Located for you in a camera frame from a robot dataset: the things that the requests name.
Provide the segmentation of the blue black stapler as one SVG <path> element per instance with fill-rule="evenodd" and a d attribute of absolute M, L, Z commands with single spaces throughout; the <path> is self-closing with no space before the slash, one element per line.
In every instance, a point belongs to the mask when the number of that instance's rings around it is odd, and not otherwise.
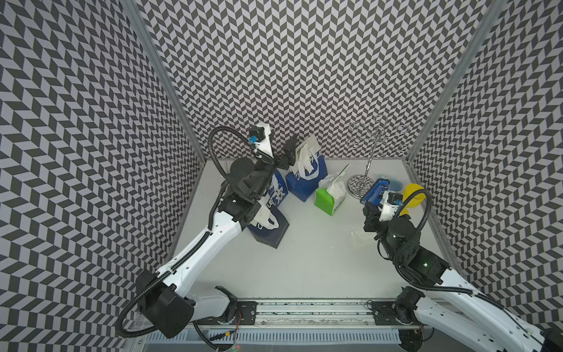
<path fill-rule="evenodd" d="M 385 191 L 388 191 L 388 180 L 378 179 L 373 183 L 369 191 L 360 199 L 361 204 L 380 205 Z"/>

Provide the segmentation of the royal blue tote bag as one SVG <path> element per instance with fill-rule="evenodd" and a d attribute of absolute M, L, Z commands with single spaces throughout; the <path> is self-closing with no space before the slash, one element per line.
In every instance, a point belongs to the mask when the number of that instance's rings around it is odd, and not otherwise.
<path fill-rule="evenodd" d="M 296 148 L 296 162 L 285 176 L 288 190 L 306 202 L 327 175 L 323 149 L 317 137 L 311 134 Z"/>

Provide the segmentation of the blue cream tote bag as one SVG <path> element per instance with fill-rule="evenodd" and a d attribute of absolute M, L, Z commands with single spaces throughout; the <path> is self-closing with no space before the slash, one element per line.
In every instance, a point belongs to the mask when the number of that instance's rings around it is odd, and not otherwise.
<path fill-rule="evenodd" d="M 284 177 L 278 170 L 275 170 L 272 176 L 271 185 L 268 189 L 267 206 L 269 208 L 279 207 L 288 194 L 289 191 Z"/>

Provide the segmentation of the navy tote bag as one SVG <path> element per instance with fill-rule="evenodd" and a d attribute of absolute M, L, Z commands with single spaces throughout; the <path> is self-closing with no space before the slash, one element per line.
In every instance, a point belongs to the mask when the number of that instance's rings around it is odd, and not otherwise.
<path fill-rule="evenodd" d="M 256 241 L 277 249 L 290 227 L 290 223 L 277 206 L 273 205 L 270 211 L 266 225 L 256 221 L 248 228 Z"/>

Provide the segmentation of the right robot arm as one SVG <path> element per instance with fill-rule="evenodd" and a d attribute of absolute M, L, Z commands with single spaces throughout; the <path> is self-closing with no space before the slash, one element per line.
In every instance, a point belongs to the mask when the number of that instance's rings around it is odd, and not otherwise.
<path fill-rule="evenodd" d="M 361 199 L 364 231 L 407 282 L 392 307 L 396 320 L 442 331 L 474 351 L 561 351 L 562 333 L 517 318 L 425 249 L 420 238 L 432 209 L 428 191 L 404 198 L 368 191 Z"/>

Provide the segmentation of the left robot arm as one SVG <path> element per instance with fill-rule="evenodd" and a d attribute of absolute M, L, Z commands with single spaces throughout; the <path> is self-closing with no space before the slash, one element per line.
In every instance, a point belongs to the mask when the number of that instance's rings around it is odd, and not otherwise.
<path fill-rule="evenodd" d="M 239 138 L 254 157 L 236 159 L 226 172 L 213 149 L 220 132 Z M 160 331 L 170 338 L 204 318 L 233 319 L 237 299 L 228 290 L 217 286 L 207 295 L 196 295 L 191 289 L 212 259 L 249 225 L 272 227 L 268 189 L 275 171 L 288 170 L 295 164 L 299 137 L 291 136 L 277 155 L 271 146 L 271 134 L 267 123 L 256 124 L 247 135 L 228 126 L 216 127 L 209 133 L 208 156 L 224 180 L 207 226 L 168 263 L 138 276 L 136 297 L 127 303 L 114 324 L 118 336 L 135 338 Z"/>

